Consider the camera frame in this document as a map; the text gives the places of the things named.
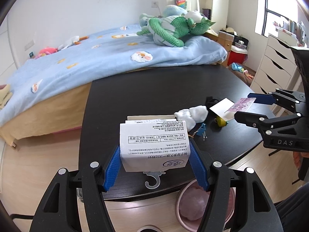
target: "wall outlet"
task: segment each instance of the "wall outlet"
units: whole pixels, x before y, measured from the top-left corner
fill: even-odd
[[[158,8],[159,7],[159,2],[158,1],[152,1],[151,2],[151,7],[152,8]]]
[[[25,51],[27,50],[27,49],[30,49],[32,46],[34,46],[34,40],[32,39],[29,43],[27,43],[26,45],[25,45]]]

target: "blue bedspread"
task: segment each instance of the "blue bedspread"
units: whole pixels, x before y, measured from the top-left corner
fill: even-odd
[[[142,67],[212,64],[224,61],[225,49],[202,36],[188,36],[185,46],[158,46],[137,36],[138,25],[105,30],[55,54],[29,59],[7,81],[13,92],[0,111],[0,126],[33,105],[87,84]]]

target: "white handle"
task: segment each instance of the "white handle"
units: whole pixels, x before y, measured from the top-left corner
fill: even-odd
[[[200,12],[200,0],[196,0],[196,3],[197,3],[197,11]]]

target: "yellow towel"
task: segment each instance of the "yellow towel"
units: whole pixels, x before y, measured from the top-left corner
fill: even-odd
[[[0,109],[3,109],[3,107],[7,104],[7,101],[13,96],[12,92],[9,92],[3,99],[2,104],[0,104]]]
[[[9,84],[5,85],[2,89],[0,89],[0,104],[3,104],[4,98],[10,91],[11,86]]]

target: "dark pants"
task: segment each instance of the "dark pants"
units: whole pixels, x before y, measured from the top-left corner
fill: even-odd
[[[275,206],[284,232],[309,231],[309,183]]]

